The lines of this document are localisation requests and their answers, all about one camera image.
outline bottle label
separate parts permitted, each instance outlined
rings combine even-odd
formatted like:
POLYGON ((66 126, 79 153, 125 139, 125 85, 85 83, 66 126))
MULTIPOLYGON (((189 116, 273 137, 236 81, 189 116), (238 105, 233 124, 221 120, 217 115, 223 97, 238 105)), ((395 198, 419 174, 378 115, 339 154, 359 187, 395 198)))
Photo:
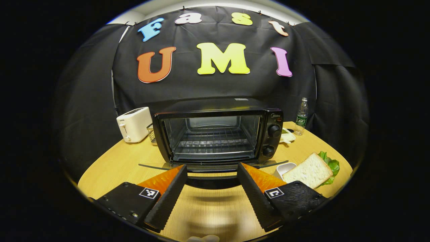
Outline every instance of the bottle label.
POLYGON ((307 118, 297 116, 296 124, 298 126, 304 127, 304 126, 306 126, 306 121, 307 121, 307 118))

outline toaster oven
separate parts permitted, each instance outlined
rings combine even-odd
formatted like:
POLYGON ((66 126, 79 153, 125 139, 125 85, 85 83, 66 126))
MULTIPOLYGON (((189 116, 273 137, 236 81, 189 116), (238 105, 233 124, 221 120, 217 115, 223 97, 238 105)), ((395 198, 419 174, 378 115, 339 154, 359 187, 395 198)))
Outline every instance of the toaster oven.
POLYGON ((250 98, 203 99, 177 102, 156 113, 152 122, 166 162, 237 167, 273 157, 283 112, 250 98))

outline oven knob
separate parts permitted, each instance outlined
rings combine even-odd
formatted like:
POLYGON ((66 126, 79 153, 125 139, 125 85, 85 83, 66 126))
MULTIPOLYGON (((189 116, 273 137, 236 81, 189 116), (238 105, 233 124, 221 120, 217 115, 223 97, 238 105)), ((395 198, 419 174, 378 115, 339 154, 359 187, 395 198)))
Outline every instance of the oven knob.
POLYGON ((263 148, 263 155, 266 157, 272 157, 275 154, 275 147, 267 146, 263 148))
POLYGON ((276 138, 279 135, 281 135, 282 130, 281 130, 281 127, 279 125, 274 124, 274 125, 269 127, 268 133, 269 133, 270 137, 276 138))

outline black cloth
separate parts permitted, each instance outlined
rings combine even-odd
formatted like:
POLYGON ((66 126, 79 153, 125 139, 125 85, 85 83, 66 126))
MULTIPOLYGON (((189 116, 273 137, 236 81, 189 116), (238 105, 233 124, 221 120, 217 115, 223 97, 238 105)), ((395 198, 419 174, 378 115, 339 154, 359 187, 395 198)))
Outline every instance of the black cloth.
POLYGON ((284 111, 284 121, 295 121, 302 97, 308 98, 308 130, 338 150, 352 166, 360 159, 369 122, 363 79, 339 45, 316 25, 296 26, 256 12, 231 7, 195 7, 177 10, 142 21, 125 31, 123 25, 107 25, 73 56, 60 80, 55 113, 61 155, 76 180, 111 146, 122 139, 115 118, 147 106, 151 114, 177 101, 214 97, 251 97, 284 111), (176 25, 181 14, 198 12, 197 24, 176 25), (234 24, 231 13, 251 17, 251 26, 234 24), (162 17, 160 33, 146 42, 138 30, 162 17), (268 21, 284 26, 288 37, 277 33, 268 21), (249 74, 199 75, 199 43, 214 43, 225 51, 241 43, 249 74), (161 68, 158 51, 176 47, 172 69, 161 81, 145 84, 137 76, 137 57, 155 52, 150 70, 161 68), (291 77, 276 74, 271 47, 287 51, 291 77), (111 70, 114 79, 112 98, 111 70))

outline white plate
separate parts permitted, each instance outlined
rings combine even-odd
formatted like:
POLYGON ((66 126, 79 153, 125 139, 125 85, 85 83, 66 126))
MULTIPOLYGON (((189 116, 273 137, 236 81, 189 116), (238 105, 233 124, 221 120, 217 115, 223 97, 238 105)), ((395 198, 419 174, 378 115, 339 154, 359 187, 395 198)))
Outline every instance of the white plate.
POLYGON ((297 165, 295 163, 292 163, 292 162, 280 164, 276 167, 276 171, 273 175, 284 181, 284 179, 282 178, 282 175, 284 173, 288 172, 289 170, 293 169, 296 166, 297 165))
POLYGON ((288 131, 286 128, 282 128, 287 133, 281 134, 281 139, 279 140, 279 143, 285 142, 289 144, 291 141, 295 140, 294 134, 292 134, 290 131, 288 131))

